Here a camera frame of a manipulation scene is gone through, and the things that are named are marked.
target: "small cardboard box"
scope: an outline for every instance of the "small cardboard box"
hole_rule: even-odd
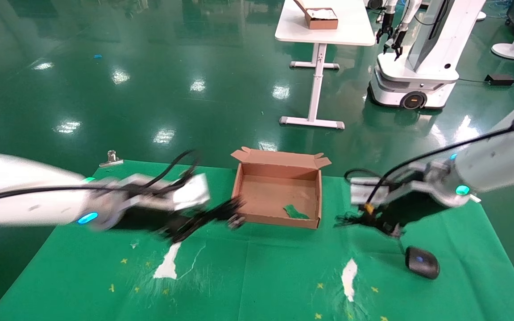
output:
[[[334,10],[332,8],[307,8],[303,0],[294,0],[300,10],[304,12],[304,19],[307,21],[307,26],[309,29],[318,30],[318,29],[336,29],[338,27],[338,18],[336,14],[334,13]],[[332,14],[334,14],[334,19],[318,19],[313,18],[309,10],[330,10]]]
[[[244,201],[241,213],[248,222],[319,227],[322,208],[320,167],[331,164],[322,154],[307,155],[241,148],[231,154],[237,167],[232,197]],[[308,219],[289,217],[285,206]]]

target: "green table cover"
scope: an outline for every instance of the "green table cover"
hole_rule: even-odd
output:
[[[155,176],[165,167],[126,160],[95,177]],[[231,196],[234,170],[198,172],[212,206]],[[170,246],[156,235],[57,227],[0,300],[0,321],[514,321],[514,268],[481,205],[406,228],[404,246],[437,256],[436,280],[409,272],[397,243],[376,230],[333,228],[349,210],[343,179],[323,177],[318,230],[210,224],[182,243],[176,280],[153,279]],[[353,302],[341,280],[351,259]]]

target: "black computer mouse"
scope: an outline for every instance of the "black computer mouse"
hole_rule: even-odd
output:
[[[414,273],[428,279],[435,279],[439,276],[439,262],[434,254],[408,246],[406,248],[406,266]]]

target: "metal binder clip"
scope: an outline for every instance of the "metal binder clip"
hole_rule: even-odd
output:
[[[116,150],[109,150],[106,155],[108,155],[108,161],[100,164],[99,167],[107,167],[124,163],[124,159],[120,159],[116,156]]]

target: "white robotic arm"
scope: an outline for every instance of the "white robotic arm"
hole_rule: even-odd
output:
[[[243,223],[243,217],[236,212],[239,201],[231,200],[214,210],[202,211],[209,200],[204,174],[189,173],[173,183],[139,174],[121,181],[88,181],[77,173],[0,155],[3,226],[77,222],[88,223],[97,230],[158,230],[179,242],[213,219],[228,221],[232,228]],[[179,215],[186,210],[196,215]]]
[[[465,145],[449,158],[420,162]],[[344,223],[369,225],[398,236],[399,228],[465,205],[475,192],[514,185],[514,111],[488,134],[407,160],[382,177],[350,179],[355,171],[362,170],[349,170],[345,177],[351,183],[351,203],[361,205],[363,216],[344,218]]]
[[[402,20],[398,27],[396,27],[394,33],[392,33],[392,21],[394,20],[394,13],[396,12],[397,3],[398,0],[389,0],[386,3],[382,27],[376,34],[376,40],[378,43],[380,42],[380,37],[382,35],[388,34],[388,40],[386,43],[384,43],[384,53],[386,53],[388,48],[391,48],[396,52],[396,59],[402,55],[402,41],[404,41],[406,31],[408,31],[408,26],[416,15],[416,12],[418,12],[418,9],[422,4],[422,0],[406,0],[404,13],[402,14]]]

